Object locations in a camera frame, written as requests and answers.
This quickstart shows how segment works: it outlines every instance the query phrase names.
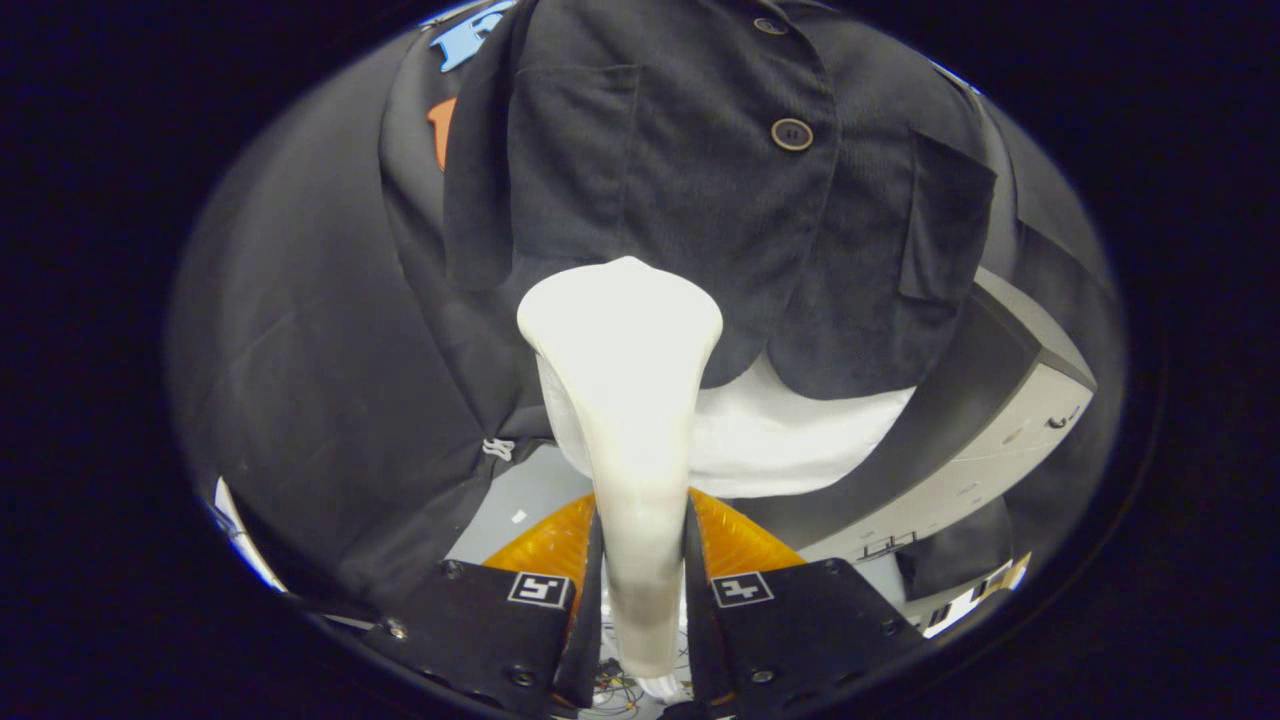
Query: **jacket pocket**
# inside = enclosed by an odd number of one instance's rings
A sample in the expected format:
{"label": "jacket pocket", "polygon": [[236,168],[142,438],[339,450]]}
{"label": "jacket pocket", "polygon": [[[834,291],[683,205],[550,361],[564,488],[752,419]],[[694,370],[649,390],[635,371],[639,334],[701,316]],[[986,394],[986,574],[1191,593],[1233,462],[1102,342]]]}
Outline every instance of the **jacket pocket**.
{"label": "jacket pocket", "polygon": [[517,254],[612,259],[621,249],[639,65],[531,67],[508,118]]}
{"label": "jacket pocket", "polygon": [[911,159],[911,210],[899,292],[957,305],[969,293],[982,259],[996,173],[914,129]]}

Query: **white plastic part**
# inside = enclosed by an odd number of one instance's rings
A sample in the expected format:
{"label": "white plastic part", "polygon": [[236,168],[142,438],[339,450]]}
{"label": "white plastic part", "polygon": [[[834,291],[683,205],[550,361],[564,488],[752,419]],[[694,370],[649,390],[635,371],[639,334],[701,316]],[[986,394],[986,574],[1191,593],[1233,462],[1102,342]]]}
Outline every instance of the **white plastic part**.
{"label": "white plastic part", "polygon": [[[622,669],[663,700],[676,667],[689,448],[716,301],[635,258],[557,273],[521,300],[552,423],[588,451]],[[571,418],[573,423],[564,421]]]}
{"label": "white plastic part", "polygon": [[657,698],[659,705],[676,705],[692,700],[673,673],[662,678],[636,678],[636,683],[646,696]]}

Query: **jacket button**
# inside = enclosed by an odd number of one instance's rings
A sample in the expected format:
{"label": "jacket button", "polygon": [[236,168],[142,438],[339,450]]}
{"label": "jacket button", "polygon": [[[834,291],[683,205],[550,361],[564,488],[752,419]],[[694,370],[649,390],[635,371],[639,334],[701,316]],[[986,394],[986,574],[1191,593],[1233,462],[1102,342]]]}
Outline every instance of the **jacket button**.
{"label": "jacket button", "polygon": [[758,29],[760,32],[767,32],[769,35],[786,35],[787,33],[787,26],[785,26],[785,24],[782,24],[782,23],[780,23],[777,20],[769,19],[769,18],[756,18],[755,19],[755,29]]}
{"label": "jacket button", "polygon": [[792,152],[808,150],[813,145],[813,129],[800,120],[785,118],[773,123],[773,142]]}

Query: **screw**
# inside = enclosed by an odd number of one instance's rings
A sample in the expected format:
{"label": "screw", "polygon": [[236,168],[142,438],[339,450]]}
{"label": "screw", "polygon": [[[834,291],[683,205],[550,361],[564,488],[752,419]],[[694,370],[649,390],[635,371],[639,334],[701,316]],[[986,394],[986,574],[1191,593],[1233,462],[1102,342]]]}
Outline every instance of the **screw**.
{"label": "screw", "polygon": [[394,618],[387,619],[387,632],[398,641],[408,638],[408,630],[404,629],[404,624]]}
{"label": "screw", "polygon": [[522,688],[534,687],[535,679],[536,678],[534,678],[532,673],[521,667],[516,667],[511,671],[511,682]]}

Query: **jacket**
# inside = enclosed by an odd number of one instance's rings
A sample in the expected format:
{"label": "jacket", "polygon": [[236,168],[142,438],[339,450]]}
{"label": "jacket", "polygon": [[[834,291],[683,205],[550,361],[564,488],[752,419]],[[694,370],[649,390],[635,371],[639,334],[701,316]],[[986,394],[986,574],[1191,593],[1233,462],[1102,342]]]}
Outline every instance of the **jacket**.
{"label": "jacket", "polygon": [[448,155],[460,287],[515,305],[634,255],[719,305],[703,388],[767,351],[818,400],[928,374],[995,183],[963,88],[813,3],[521,0],[465,70]]}

